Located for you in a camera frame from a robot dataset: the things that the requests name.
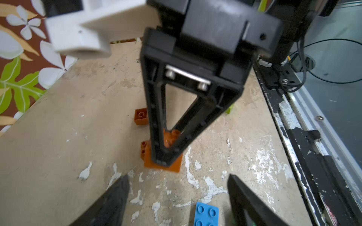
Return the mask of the brown lego brick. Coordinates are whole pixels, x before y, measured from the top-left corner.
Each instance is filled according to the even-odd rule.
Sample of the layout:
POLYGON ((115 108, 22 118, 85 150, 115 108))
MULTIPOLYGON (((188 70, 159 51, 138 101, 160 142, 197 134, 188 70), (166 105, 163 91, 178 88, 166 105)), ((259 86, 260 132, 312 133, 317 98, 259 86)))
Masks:
MULTIPOLYGON (((179 138, 181 132, 179 130, 172 130, 171 132, 166 132, 163 130, 163 137, 164 137, 164 147, 170 148, 175 141, 179 138)), ((180 154, 178 158, 168 166, 170 160, 172 158, 169 157, 170 153, 166 152, 158 152, 156 154, 156 158, 154 161, 152 159, 152 143, 151 140, 142 141, 140 145, 140 157, 144 161, 144 167, 148 169, 162 169, 170 172, 179 173, 181 170, 181 165, 183 161, 183 155, 180 154)))
POLYGON ((148 125, 149 117, 148 117, 147 108, 136 109, 133 121, 137 126, 148 125))

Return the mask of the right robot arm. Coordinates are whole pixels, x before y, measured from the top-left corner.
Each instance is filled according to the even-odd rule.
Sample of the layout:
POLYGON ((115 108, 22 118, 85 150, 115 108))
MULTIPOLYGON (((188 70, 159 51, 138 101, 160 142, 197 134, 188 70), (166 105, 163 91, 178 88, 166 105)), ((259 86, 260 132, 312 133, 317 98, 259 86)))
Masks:
POLYGON ((151 159, 169 167, 213 121, 241 97, 255 60, 282 63, 303 43, 312 21, 336 1, 147 1, 161 25, 145 30, 140 62, 148 108, 151 159), (196 95, 167 132, 166 86, 196 95))

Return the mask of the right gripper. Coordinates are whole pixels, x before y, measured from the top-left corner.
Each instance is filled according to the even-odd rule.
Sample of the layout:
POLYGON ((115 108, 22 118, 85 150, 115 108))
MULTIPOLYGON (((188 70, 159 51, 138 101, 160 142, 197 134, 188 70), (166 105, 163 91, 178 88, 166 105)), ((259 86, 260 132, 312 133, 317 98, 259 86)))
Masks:
POLYGON ((246 82, 258 55, 272 56, 282 21, 253 8, 252 1, 147 1, 157 10, 160 30, 176 46, 217 64, 216 75, 246 82))

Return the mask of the lime green lego brick front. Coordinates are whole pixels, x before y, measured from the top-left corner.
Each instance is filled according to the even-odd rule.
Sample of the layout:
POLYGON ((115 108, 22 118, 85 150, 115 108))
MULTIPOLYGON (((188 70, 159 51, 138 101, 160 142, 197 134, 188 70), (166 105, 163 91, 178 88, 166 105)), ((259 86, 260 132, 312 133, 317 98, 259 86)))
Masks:
POLYGON ((234 108, 234 104, 232 104, 225 112, 227 114, 230 114, 232 112, 233 108, 234 108))

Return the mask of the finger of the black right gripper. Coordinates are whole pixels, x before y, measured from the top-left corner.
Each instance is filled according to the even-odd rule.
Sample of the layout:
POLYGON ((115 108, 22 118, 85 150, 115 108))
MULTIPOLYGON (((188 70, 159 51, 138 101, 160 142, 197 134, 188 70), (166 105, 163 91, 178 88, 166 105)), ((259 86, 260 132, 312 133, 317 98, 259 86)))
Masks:
POLYGON ((152 159, 160 151, 170 153, 171 165, 213 121, 241 97, 245 83, 236 84, 216 75, 217 64, 176 46, 176 39, 160 30, 145 30, 140 52, 143 83, 150 122, 152 159), (196 96, 174 125, 181 135, 170 148, 164 147, 167 131, 166 86, 196 96))

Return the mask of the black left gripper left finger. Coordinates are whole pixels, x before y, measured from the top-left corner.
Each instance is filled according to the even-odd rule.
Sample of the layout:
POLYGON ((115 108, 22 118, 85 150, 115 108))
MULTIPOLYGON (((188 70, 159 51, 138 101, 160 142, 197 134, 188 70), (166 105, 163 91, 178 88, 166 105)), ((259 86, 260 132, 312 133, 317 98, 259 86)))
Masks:
POLYGON ((120 177, 72 226, 120 226, 130 191, 129 177, 120 177))

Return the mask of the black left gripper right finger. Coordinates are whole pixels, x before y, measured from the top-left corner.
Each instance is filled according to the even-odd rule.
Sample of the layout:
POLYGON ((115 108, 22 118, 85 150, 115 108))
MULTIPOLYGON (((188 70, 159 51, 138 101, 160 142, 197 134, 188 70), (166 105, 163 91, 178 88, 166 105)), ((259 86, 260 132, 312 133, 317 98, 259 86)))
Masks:
POLYGON ((235 225, 287 225, 287 223, 275 214, 237 175, 229 175, 227 187, 235 225))

